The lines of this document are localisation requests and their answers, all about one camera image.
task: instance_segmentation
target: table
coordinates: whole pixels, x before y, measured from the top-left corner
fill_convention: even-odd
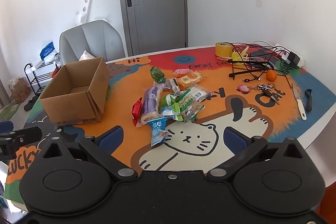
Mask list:
[[[264,52],[261,48],[251,49],[252,55]],[[298,138],[304,148],[322,131],[335,113],[336,96],[315,77],[304,69],[293,69],[283,65],[290,83],[306,104],[304,91],[313,89],[313,109],[303,121],[298,112],[296,100],[286,78],[278,76],[274,82],[273,95],[280,105],[263,96],[258,90],[243,94],[237,87],[247,75],[228,77],[232,66],[218,60],[214,47],[196,47],[173,51],[157,52],[108,62],[110,85],[106,97],[103,119],[100,123],[55,127],[44,112],[40,101],[31,110],[26,127],[39,126],[43,139],[17,152],[17,159],[9,166],[5,198],[23,203],[18,191],[20,180],[44,144],[54,136],[64,141],[78,141],[84,135],[98,136],[116,125],[123,127],[112,155],[124,164],[141,170],[203,170],[216,167],[233,156],[224,145],[223,131],[232,126],[245,135],[262,135],[270,142],[282,142],[285,137]],[[278,59],[272,59],[280,66]],[[136,128],[132,123],[133,104],[143,96],[153,84],[150,68],[159,67],[172,78],[178,68],[198,70],[205,75],[199,84],[213,92],[211,98],[203,102],[203,109],[196,122],[170,121],[168,140],[165,144],[151,147],[151,130],[145,125]],[[268,83],[265,75],[260,81],[250,84]]]

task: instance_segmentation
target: gray chair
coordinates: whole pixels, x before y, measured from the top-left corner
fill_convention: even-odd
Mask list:
[[[105,61],[125,57],[119,33],[103,20],[88,22],[61,34],[59,53],[63,64],[78,61],[85,50]]]

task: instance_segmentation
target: open cardboard box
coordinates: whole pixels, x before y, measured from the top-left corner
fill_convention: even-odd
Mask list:
[[[109,79],[102,57],[67,63],[41,94],[41,104],[57,126],[100,122]]]

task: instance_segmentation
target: black peeler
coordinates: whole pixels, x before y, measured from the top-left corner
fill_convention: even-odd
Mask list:
[[[313,97],[312,97],[312,95],[311,95],[311,92],[312,92],[313,90],[311,90],[311,89],[306,89],[306,91],[304,92],[305,93],[305,95],[307,96],[307,98],[308,98],[308,102],[307,102],[307,105],[306,105],[306,110],[308,111],[308,112],[311,112],[311,109],[312,109],[312,99],[313,99]]]

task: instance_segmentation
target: yellow tape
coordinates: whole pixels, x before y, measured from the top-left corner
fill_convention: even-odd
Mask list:
[[[229,58],[232,55],[233,46],[226,42],[216,43],[215,55],[218,57]]]

